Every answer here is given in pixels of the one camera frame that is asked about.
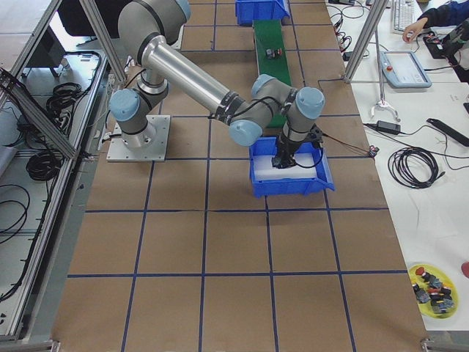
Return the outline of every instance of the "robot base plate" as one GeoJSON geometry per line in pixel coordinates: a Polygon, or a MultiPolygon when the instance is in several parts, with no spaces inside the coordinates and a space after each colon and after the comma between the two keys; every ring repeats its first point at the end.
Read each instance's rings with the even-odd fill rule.
{"type": "MultiPolygon", "coordinates": [[[[155,140],[152,144],[142,148],[129,148],[121,138],[113,138],[109,145],[108,161],[164,161],[166,148],[168,146],[169,115],[147,115],[148,122],[156,129],[155,140]]],[[[114,128],[113,134],[121,134],[118,124],[114,128]]]]}

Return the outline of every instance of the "yellow plate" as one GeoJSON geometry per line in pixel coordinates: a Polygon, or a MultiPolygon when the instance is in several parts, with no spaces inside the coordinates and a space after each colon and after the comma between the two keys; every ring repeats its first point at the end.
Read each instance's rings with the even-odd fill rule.
{"type": "Polygon", "coordinates": [[[432,317],[432,318],[436,318],[436,319],[446,319],[446,318],[451,317],[456,312],[457,306],[459,303],[457,291],[456,291],[455,286],[453,285],[453,282],[445,275],[445,273],[443,273],[440,269],[434,267],[433,265],[418,264],[418,265],[414,265],[412,268],[409,269],[409,277],[410,277],[410,281],[415,282],[421,289],[427,290],[429,288],[429,285],[424,282],[421,276],[416,274],[416,270],[420,268],[421,266],[425,268],[425,271],[427,273],[430,273],[431,275],[435,275],[443,283],[443,286],[451,289],[451,297],[453,298],[454,306],[452,308],[449,308],[447,313],[435,314],[433,312],[430,301],[428,301],[426,303],[418,304],[420,313],[426,316],[432,317]]]}

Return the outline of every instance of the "blue plastic container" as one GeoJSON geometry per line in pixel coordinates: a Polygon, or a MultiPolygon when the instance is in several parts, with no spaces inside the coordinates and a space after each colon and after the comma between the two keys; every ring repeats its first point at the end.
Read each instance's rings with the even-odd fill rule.
{"type": "MultiPolygon", "coordinates": [[[[275,194],[310,194],[329,188],[333,191],[334,187],[332,176],[330,175],[328,160],[324,155],[321,162],[316,166],[316,177],[311,178],[282,178],[280,180],[257,180],[254,175],[254,156],[271,155],[277,153],[276,137],[262,137],[256,143],[249,147],[249,157],[251,165],[249,177],[252,182],[254,195],[256,197],[272,196],[275,194]]],[[[314,149],[311,143],[303,143],[296,152],[311,154],[314,162],[318,162],[321,152],[314,149]]]]}
{"type": "Polygon", "coordinates": [[[290,17],[284,0],[236,0],[237,24],[252,25],[253,20],[281,20],[290,17]]]}

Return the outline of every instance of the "person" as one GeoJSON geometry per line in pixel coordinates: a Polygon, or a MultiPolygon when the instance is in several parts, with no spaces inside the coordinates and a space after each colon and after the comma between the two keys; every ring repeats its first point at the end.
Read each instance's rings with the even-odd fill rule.
{"type": "Polygon", "coordinates": [[[406,43],[411,43],[424,29],[433,26],[457,26],[466,18],[469,18],[469,0],[464,2],[451,1],[436,9],[425,11],[416,22],[405,28],[402,39],[406,43]]]}

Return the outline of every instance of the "white keyboard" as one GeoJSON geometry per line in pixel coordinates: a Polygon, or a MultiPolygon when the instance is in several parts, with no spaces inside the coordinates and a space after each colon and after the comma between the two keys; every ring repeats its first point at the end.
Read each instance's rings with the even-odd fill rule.
{"type": "Polygon", "coordinates": [[[391,32],[402,34],[415,21],[413,0],[391,1],[391,32]]]}

